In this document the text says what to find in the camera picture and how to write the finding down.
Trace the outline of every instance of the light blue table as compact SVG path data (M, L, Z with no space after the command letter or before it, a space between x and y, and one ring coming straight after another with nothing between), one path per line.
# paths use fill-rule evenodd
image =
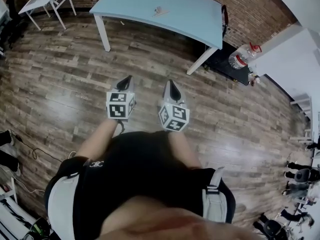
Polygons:
M168 13L154 16L157 7ZM94 15L107 52L110 44L102 16L147 23L206 44L210 49L191 66L188 75L222 48L221 4L214 0L99 0L90 13Z

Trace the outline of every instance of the logo on shirt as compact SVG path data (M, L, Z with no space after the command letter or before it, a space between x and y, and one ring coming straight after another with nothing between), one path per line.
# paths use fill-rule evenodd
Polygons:
M93 162L89 167L102 167L104 165L104 161Z

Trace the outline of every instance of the cable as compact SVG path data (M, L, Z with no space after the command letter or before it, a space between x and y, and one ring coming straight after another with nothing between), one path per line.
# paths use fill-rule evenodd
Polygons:
M32 194L33 192L36 192L36 191L45 192L45 191L42 190L42 189L35 189L34 191L30 191L30 190L26 187L26 185L25 185L24 183L22 183L20 180L17 180L17 178L14 176L14 174L13 174L10 170L5 170L2 166L0 166L0 168L1 168L2 170L4 170L6 173L7 173L7 172L11 173L12 177L13 177L17 182L21 183L21 184L24 186L24 188L25 188L29 193Z
M70 154L69 154L69 156L68 156L68 159L70 159L70 156L71 156L71 154L72 154L73 152L74 152L74 153L77 153L77 151L71 151Z
M293 153L293 152L291 152L291 153L288 155L288 157L286 158L286 162L287 162L287 163L289 163L292 153Z
M28 144L24 143L23 140L22 140L22 138L21 138L19 135L17 135L13 130L11 130L11 131L13 132L13 133L10 133L12 136L14 136L19 142L21 142L22 144L26 145L29 149L32 150L32 157L33 157L34 160L37 160L37 158L38 158L38 155L37 155L37 153L36 153L36 150L40 150L40 151L42 151L43 153L45 153L46 155L48 155L49 157L51 157L51 158L59 161L60 163L62 163L62 161L61 161L60 159L55 158L54 156L48 154L47 152L43 151L41 148L38 148L38 147L37 147L37 148L32 148L32 147L29 146Z

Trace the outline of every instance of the wooden floor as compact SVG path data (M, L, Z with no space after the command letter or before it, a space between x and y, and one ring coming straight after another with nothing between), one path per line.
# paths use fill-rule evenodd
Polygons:
M281 195L287 157L310 164L304 146L289 141L303 134L306 120L270 80L255 87L232 82L203 68L186 75L195 61L195 41L123 20L106 20L111 51L105 52L94 18L62 13L37 16L24 38L0 61L0 131L13 129L22 140L59 160L76 151L106 116L106 91L114 80L133 75L137 106L127 131L161 130L157 100L168 79L186 92L191 111L185 132L205 167L225 167L224 181L236 199L234 223L249 226L260 213L274 217L290 205ZM44 190L60 162L17 143L11 150L22 164L19 179ZM9 175L0 170L1 182ZM17 186L28 209L46 216L43 193Z

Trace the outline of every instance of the white strap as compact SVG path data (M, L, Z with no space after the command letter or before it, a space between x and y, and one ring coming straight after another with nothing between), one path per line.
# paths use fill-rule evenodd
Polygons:
M48 201L52 229L61 240L75 240L73 211L79 175L60 178L53 186Z
M212 222L226 222L227 218L227 199L219 192L224 167L217 169L210 181L207 190L202 190L203 217Z

